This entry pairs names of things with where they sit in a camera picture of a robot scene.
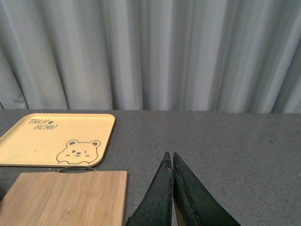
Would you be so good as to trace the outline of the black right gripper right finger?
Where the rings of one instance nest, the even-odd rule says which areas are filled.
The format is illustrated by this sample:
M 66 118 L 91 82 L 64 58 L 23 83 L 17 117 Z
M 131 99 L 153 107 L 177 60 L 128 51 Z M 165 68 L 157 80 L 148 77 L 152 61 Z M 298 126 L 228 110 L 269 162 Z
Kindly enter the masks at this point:
M 180 226 L 240 225 L 209 193 L 183 159 L 174 153 L 174 204 Z

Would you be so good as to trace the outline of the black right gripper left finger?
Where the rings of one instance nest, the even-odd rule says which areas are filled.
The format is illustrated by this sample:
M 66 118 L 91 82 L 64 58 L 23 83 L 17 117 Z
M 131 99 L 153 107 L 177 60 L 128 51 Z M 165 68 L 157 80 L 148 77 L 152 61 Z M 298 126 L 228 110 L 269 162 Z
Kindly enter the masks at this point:
M 127 226 L 170 226 L 172 223 L 174 172 L 165 153 L 157 172 Z

